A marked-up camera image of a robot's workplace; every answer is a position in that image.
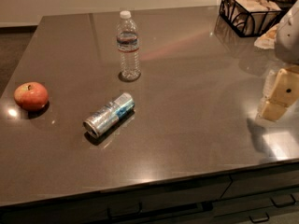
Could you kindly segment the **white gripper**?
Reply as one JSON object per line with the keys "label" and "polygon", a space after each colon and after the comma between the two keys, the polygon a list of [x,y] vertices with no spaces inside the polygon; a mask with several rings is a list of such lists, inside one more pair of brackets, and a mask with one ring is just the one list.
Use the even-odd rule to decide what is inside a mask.
{"label": "white gripper", "polygon": [[[299,0],[280,20],[275,53],[284,63],[299,64]],[[262,119],[277,121],[299,99],[299,66],[270,70],[258,106]]]}

